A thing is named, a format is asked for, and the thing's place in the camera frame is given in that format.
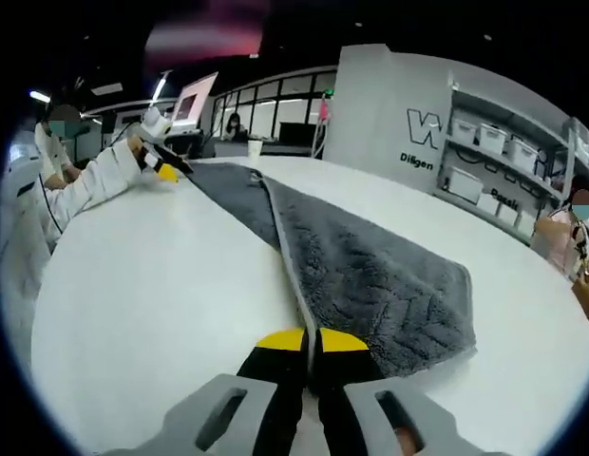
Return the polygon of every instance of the gray towel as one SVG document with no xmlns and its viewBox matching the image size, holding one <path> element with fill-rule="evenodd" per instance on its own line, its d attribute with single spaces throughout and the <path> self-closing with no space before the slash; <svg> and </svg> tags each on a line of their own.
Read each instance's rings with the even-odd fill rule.
<svg viewBox="0 0 589 456">
<path fill-rule="evenodd" d="M 282 252 L 304 317 L 365 341 L 386 376 L 425 370 L 474 346 L 464 266 L 256 175 L 231 163 L 196 164 L 189 179 Z"/>
</svg>

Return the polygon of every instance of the ceiling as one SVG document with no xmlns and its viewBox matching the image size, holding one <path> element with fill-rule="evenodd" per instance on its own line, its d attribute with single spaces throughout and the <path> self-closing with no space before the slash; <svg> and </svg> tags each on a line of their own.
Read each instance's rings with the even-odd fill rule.
<svg viewBox="0 0 589 456">
<path fill-rule="evenodd" d="M 263 0 L 93 2 L 93 9 L 72 4 L 52 13 L 45 26 L 45 50 L 32 62 L 38 72 L 30 88 L 57 97 L 64 91 L 82 110 L 150 98 L 161 67 L 151 67 L 145 43 L 153 27 L 169 17 L 200 13 L 208 4 L 234 4 L 265 11 Z M 336 64 L 344 45 L 386 43 L 391 50 L 415 52 L 483 67 L 541 94 L 589 127 L 589 21 L 576 8 L 525 7 L 522 2 L 479 6 L 477 2 L 381 0 L 275 0 L 263 23 L 259 58 L 219 57 L 177 66 L 162 96 L 178 96 L 181 87 L 219 70 L 214 87 L 221 92 L 291 69 Z M 74 91 L 78 77 L 82 86 Z M 90 89 L 120 82 L 123 92 L 95 96 Z"/>
</svg>

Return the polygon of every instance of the monitor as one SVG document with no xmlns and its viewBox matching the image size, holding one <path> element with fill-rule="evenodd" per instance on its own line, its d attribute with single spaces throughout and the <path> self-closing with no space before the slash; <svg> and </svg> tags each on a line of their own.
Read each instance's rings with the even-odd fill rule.
<svg viewBox="0 0 589 456">
<path fill-rule="evenodd" d="M 206 76 L 193 84 L 186 86 L 181 92 L 172 112 L 174 125 L 197 125 L 201 110 L 210 93 L 210 89 L 217 79 L 218 73 Z"/>
</svg>

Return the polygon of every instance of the white cup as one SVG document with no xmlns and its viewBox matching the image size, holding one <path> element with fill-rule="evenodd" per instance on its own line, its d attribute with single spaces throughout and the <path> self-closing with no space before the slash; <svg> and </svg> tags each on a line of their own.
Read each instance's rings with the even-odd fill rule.
<svg viewBox="0 0 589 456">
<path fill-rule="evenodd" d="M 263 147 L 263 141 L 248 141 L 248 160 L 252 166 L 256 166 L 260 157 L 260 150 Z"/>
</svg>

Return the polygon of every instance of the white table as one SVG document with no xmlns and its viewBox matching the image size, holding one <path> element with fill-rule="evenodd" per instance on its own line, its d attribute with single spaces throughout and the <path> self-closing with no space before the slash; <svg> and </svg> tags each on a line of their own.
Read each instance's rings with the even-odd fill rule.
<svg viewBox="0 0 589 456">
<path fill-rule="evenodd" d="M 589 386 L 589 323 L 544 260 L 389 180 L 310 159 L 261 157 L 259 169 L 468 268 L 478 352 L 415 378 L 467 440 L 535 456 L 566 424 Z M 149 183 L 77 217 L 37 303 L 42 397 L 83 447 L 139 445 L 191 391 L 235 372 L 259 338 L 296 324 L 280 265 L 186 180 Z"/>
</svg>

